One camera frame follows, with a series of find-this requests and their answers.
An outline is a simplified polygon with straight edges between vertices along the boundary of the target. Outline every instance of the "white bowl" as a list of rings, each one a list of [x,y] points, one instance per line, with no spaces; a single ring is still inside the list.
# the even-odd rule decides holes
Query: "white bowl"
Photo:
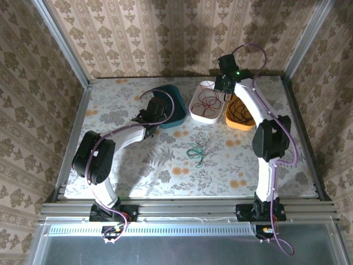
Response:
[[[197,85],[196,91],[189,105],[189,112],[191,114],[191,117],[194,120],[197,120],[206,124],[214,124],[216,123],[217,119],[221,116],[223,107],[224,107],[224,100],[223,100],[224,94],[213,91],[214,88],[215,88],[215,83],[213,81],[202,81],[199,85]],[[191,110],[194,104],[202,104],[202,102],[199,100],[199,95],[203,89],[205,89],[205,92],[200,96],[201,99],[203,99],[204,97],[214,96],[215,93],[217,93],[218,98],[220,100],[220,103],[217,103],[217,104],[221,104],[219,109],[206,110],[205,116],[208,116],[208,117],[202,116],[205,110],[203,107],[194,107],[194,109]]]

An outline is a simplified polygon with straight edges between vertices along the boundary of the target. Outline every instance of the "patterned table surface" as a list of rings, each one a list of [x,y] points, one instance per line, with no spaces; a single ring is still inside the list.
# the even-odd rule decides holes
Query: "patterned table surface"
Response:
[[[188,107],[199,82],[205,77],[99,79],[92,89],[80,140],[89,131],[109,131],[129,122],[143,108],[139,96],[151,88],[173,84],[180,90]],[[284,87],[279,77],[261,77],[258,87],[280,115],[290,113]],[[255,128],[241,131],[228,127],[224,111],[217,123],[194,121],[190,114],[180,126],[159,129],[154,138],[136,142],[119,150],[113,160],[110,180],[121,197],[155,198],[184,196],[252,197],[258,183],[258,158],[251,143]],[[277,172],[282,197],[316,197],[311,173],[303,156],[297,130],[291,134],[299,151],[297,167],[280,167]],[[186,155],[191,143],[207,144],[204,164]],[[293,159],[291,149],[285,160]],[[91,199],[93,195],[84,178],[71,170],[65,197]]]

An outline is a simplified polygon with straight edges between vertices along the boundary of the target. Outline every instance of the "orange basket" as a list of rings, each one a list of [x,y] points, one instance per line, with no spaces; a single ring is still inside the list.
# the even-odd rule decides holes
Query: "orange basket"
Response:
[[[227,105],[226,123],[229,127],[249,131],[255,126],[255,121],[248,108],[236,95],[233,95]]]

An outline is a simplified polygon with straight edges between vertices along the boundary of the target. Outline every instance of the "vent grille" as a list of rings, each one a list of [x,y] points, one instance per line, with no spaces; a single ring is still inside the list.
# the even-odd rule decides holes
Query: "vent grille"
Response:
[[[102,226],[52,225],[50,236],[101,236]],[[140,225],[127,227],[125,236],[249,236],[254,226],[239,225]]]

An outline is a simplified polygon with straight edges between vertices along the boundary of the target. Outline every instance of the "green wire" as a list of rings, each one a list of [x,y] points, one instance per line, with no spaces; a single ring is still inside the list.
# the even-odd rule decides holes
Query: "green wire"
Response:
[[[196,166],[196,168],[200,168],[200,167],[202,167],[202,164],[204,163],[205,150],[202,149],[197,144],[191,143],[190,145],[192,146],[192,148],[187,150],[186,154],[188,155],[188,158],[201,159],[199,164]]]

